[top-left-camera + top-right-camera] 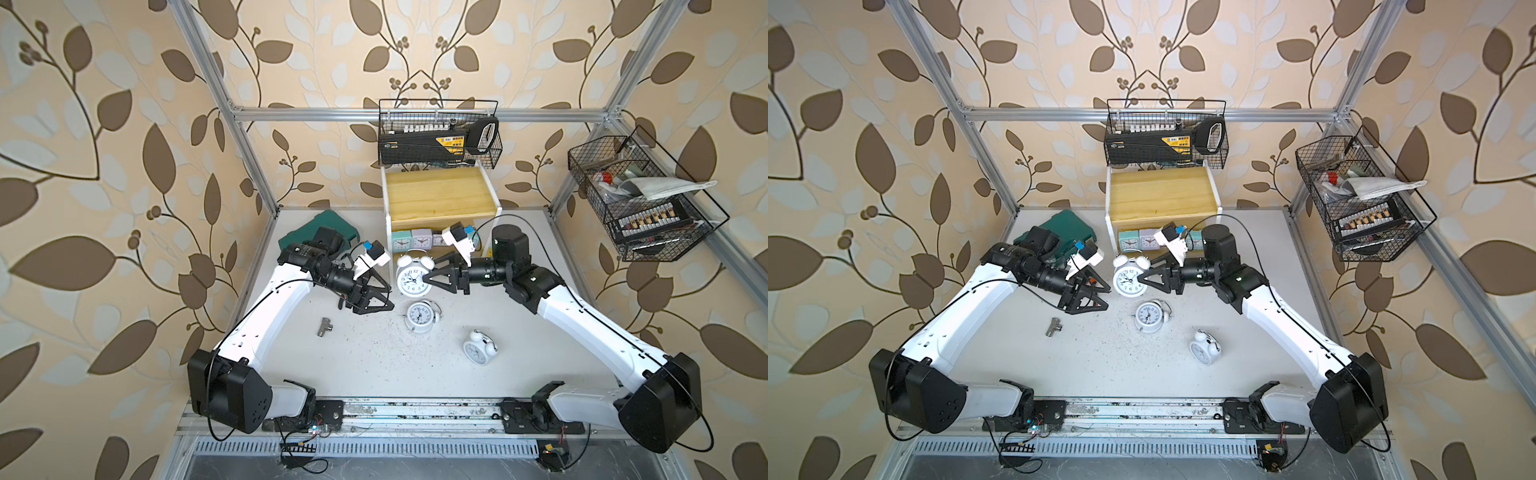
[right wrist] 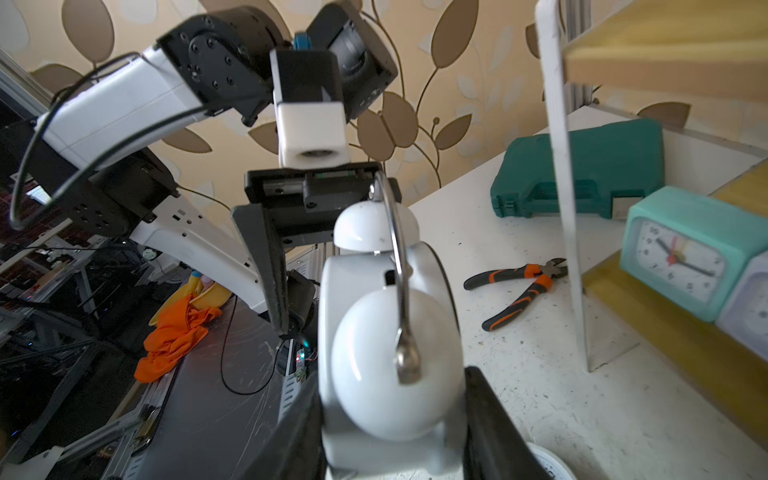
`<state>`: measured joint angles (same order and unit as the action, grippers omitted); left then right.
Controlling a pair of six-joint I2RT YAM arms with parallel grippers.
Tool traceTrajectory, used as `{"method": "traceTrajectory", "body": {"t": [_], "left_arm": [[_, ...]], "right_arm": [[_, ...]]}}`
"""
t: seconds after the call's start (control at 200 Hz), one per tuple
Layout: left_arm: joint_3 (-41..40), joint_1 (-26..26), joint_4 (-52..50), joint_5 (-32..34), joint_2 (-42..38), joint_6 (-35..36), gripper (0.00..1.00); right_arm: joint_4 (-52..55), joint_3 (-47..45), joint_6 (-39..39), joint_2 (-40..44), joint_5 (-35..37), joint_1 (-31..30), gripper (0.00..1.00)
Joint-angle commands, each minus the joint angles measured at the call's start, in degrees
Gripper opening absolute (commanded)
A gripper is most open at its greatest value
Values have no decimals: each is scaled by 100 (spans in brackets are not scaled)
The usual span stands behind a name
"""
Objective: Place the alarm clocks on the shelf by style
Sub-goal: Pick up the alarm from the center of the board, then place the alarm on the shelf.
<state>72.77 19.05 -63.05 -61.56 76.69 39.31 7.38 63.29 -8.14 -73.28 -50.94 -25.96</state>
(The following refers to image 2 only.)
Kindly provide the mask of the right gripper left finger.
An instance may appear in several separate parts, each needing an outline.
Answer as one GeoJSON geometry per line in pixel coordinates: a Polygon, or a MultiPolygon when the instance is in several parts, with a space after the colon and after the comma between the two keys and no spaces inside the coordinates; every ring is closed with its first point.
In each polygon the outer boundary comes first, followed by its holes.
{"type": "Polygon", "coordinates": [[[303,383],[276,430],[240,479],[324,479],[327,460],[322,444],[319,375],[303,383]]]}

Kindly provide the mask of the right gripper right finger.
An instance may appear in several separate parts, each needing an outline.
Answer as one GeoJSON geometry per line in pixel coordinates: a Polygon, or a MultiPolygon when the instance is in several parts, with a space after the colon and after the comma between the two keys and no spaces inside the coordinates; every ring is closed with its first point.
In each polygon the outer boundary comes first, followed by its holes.
{"type": "Polygon", "coordinates": [[[516,429],[482,371],[465,368],[468,433],[465,479],[550,479],[516,429]]]}

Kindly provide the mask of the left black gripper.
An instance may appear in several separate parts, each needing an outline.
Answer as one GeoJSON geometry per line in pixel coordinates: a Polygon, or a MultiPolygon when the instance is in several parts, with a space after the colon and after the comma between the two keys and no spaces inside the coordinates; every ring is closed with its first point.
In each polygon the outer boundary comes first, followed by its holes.
{"type": "Polygon", "coordinates": [[[255,170],[245,175],[249,203],[236,206],[232,219],[255,262],[269,320],[280,336],[290,332],[286,260],[283,246],[333,239],[344,209],[369,198],[376,162],[316,170],[255,170]]]}

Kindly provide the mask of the white twin-bell clock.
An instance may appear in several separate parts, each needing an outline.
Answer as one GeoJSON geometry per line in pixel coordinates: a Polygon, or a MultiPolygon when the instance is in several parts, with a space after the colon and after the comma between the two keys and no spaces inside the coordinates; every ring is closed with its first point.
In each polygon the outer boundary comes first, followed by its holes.
{"type": "Polygon", "coordinates": [[[351,475],[459,467],[467,439],[453,295],[413,213],[377,172],[342,211],[319,300],[319,395],[329,466],[351,475]]]}
{"type": "Polygon", "coordinates": [[[576,480],[573,470],[550,450],[528,442],[527,447],[552,480],[576,480]]]}

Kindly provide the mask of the mint square alarm clock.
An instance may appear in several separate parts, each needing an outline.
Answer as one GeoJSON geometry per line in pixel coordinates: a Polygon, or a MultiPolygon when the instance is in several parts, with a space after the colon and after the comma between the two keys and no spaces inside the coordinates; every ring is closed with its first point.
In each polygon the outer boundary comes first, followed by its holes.
{"type": "Polygon", "coordinates": [[[621,268],[713,323],[748,263],[767,250],[767,219],[718,199],[663,187],[628,214],[621,268]]]}

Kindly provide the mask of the lilac square alarm clock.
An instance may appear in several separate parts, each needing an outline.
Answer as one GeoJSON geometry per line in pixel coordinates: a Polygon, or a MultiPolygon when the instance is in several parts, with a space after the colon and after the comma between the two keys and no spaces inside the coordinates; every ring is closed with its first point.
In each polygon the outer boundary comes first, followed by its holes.
{"type": "Polygon", "coordinates": [[[767,252],[763,252],[746,266],[716,325],[767,361],[767,311],[767,252]]]}

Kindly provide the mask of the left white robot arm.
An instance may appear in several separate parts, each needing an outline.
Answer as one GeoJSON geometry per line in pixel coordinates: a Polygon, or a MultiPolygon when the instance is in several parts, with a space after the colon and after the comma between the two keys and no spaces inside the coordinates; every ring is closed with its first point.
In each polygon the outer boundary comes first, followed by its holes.
{"type": "Polygon", "coordinates": [[[63,89],[50,110],[1,131],[1,150],[70,219],[127,236],[224,285],[285,337],[311,310],[311,284],[286,267],[288,247],[328,242],[334,223],[383,177],[355,166],[347,124],[396,79],[387,47],[349,1],[323,6],[283,34],[240,5],[196,15],[142,52],[118,57],[63,89]],[[238,237],[202,218],[151,144],[234,110],[252,126],[275,111],[279,165],[245,176],[238,237]]]}

